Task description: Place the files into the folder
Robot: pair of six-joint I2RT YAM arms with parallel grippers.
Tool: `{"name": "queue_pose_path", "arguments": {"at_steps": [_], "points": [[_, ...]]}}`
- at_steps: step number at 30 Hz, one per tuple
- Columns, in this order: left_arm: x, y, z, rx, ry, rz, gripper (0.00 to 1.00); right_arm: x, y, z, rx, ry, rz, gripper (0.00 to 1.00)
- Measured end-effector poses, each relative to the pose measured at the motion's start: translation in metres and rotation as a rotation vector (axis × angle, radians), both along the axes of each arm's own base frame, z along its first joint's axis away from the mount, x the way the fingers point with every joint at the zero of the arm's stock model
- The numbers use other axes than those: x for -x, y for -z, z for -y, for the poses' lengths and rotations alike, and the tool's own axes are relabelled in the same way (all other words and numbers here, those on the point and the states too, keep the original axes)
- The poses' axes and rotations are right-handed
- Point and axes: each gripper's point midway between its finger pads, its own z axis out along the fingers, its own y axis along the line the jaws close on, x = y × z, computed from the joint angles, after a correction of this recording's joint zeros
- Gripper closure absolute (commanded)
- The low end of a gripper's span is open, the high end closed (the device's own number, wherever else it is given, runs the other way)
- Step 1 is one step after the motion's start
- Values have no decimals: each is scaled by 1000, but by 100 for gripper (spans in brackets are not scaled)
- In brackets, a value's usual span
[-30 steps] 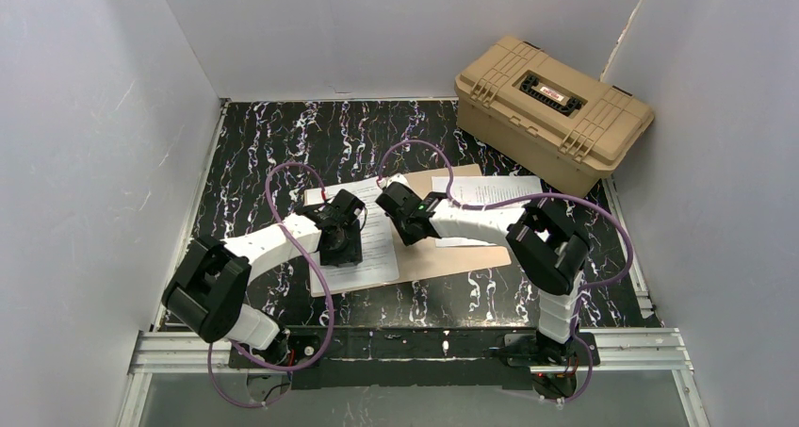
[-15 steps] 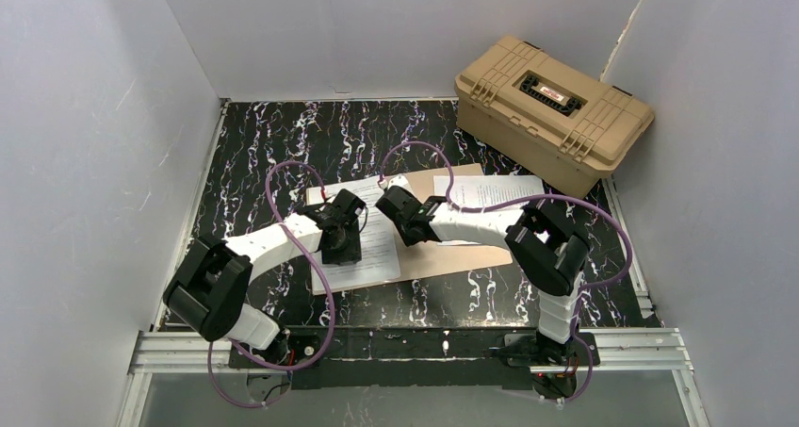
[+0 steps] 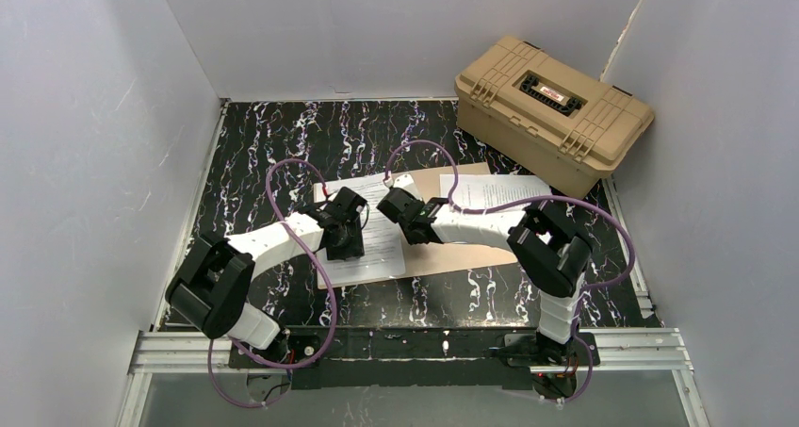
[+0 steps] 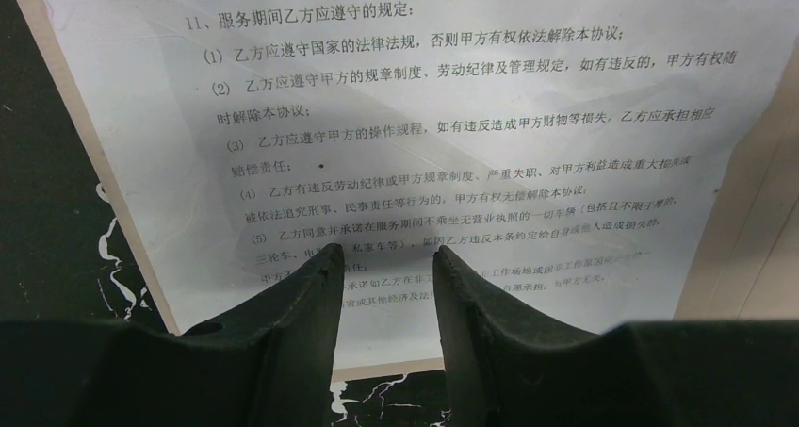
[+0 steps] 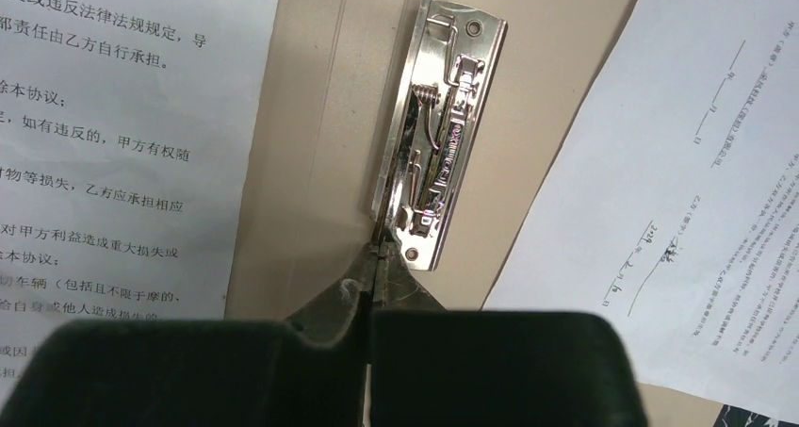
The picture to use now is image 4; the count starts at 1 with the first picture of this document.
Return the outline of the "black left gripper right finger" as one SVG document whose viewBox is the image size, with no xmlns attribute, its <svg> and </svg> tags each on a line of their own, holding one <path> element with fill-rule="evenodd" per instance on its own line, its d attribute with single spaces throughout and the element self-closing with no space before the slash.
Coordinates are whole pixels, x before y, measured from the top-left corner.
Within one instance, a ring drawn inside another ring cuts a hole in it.
<svg viewBox="0 0 799 427">
<path fill-rule="evenodd" d="M 633 321 L 593 334 L 448 247 L 432 281 L 457 426 L 794 426 L 794 320 Z"/>
</svg>

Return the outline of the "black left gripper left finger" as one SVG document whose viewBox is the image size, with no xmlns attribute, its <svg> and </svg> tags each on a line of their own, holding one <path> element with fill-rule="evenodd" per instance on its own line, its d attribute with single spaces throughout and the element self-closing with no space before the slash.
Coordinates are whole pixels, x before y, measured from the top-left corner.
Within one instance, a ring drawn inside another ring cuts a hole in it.
<svg viewBox="0 0 799 427">
<path fill-rule="evenodd" d="M 5 426 L 319 426 L 345 259 L 328 244 L 287 278 L 181 336 L 123 320 L 1 325 Z"/>
</svg>

